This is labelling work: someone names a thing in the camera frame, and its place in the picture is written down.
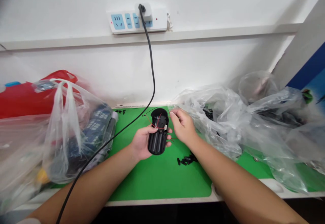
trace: green work surface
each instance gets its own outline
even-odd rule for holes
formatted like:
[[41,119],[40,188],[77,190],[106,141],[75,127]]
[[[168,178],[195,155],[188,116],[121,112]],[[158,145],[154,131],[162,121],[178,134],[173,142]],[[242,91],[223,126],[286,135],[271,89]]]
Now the green work surface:
[[[154,108],[148,108],[145,112],[148,113],[150,119],[150,110],[152,109]],[[124,114],[119,113],[116,133],[142,111],[143,108],[128,108],[125,109]],[[112,151],[109,152],[109,156],[112,156],[127,146],[132,141],[137,129],[146,127],[149,124],[148,118],[141,116],[114,139]],[[174,128],[171,120],[169,127]],[[176,138],[174,132],[172,133],[172,138]],[[190,150],[178,139],[173,140],[172,146],[166,148],[162,155],[151,156],[137,164],[109,200],[121,201],[210,196],[212,183],[210,178],[198,162],[193,162],[187,166],[182,164],[179,166],[177,164],[177,158],[182,159],[188,156]],[[268,165],[262,162],[256,162],[246,152],[239,157],[237,163],[259,179],[273,178]],[[56,184],[53,188],[62,188],[62,186],[64,185]],[[310,191],[315,191],[318,188],[309,189]]]

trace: white plastic bag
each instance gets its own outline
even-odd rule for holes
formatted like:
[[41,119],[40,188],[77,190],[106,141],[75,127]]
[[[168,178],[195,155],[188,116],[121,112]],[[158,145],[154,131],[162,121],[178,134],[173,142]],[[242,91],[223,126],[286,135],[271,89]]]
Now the white plastic bag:
[[[60,83],[46,133],[43,168],[51,181],[61,184],[74,179],[89,158],[111,138],[117,117],[112,118],[115,112],[80,86],[66,80],[51,81]],[[86,170],[103,160],[111,146],[112,142]]]
[[250,115],[243,113],[246,105],[234,91],[220,85],[184,90],[169,105],[169,109],[177,107],[192,117],[197,130],[214,148],[232,160],[242,154],[238,126],[249,123]]
[[50,115],[0,120],[0,215],[35,196]]
[[[325,123],[312,124],[302,93],[290,87],[279,91],[266,71],[243,76],[238,91],[240,96],[220,85],[185,90],[169,108],[188,112],[206,141],[232,160],[244,148],[268,164],[285,187],[307,193],[320,175],[301,172],[301,163],[325,172]],[[325,188],[325,182],[318,187]]]

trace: black plastic part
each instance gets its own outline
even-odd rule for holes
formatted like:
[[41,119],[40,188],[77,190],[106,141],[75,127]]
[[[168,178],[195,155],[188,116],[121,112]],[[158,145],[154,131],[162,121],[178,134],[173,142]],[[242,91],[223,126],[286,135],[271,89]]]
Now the black plastic part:
[[165,109],[157,108],[152,111],[152,124],[159,128],[154,134],[149,135],[148,150],[153,155],[161,155],[166,148],[169,118]]

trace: red wire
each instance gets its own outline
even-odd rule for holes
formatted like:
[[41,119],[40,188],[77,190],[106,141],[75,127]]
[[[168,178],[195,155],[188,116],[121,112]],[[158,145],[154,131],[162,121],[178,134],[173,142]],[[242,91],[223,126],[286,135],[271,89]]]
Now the red wire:
[[155,128],[157,128],[155,125],[153,125],[152,123],[151,123],[151,121],[150,121],[150,119],[148,118],[148,120],[149,120],[149,122],[150,122],[150,124],[152,125],[152,126],[154,126]]
[[159,119],[160,119],[160,116],[161,116],[161,114],[159,115],[158,122],[157,122],[157,126],[159,125]]

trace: person's left hand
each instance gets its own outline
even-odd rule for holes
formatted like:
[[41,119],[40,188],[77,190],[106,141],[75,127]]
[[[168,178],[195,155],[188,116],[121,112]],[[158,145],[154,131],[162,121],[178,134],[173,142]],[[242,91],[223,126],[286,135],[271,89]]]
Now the person's left hand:
[[[132,149],[134,150],[135,156],[139,160],[145,160],[152,156],[152,154],[148,150],[148,140],[149,140],[149,134],[157,132],[157,128],[153,128],[151,125],[138,129],[138,131],[135,133],[135,136],[133,137],[133,140],[130,144]],[[173,130],[171,128],[168,129],[168,133],[172,133]],[[167,135],[167,140],[171,140],[172,136]],[[171,146],[171,142],[166,143],[166,147]]]

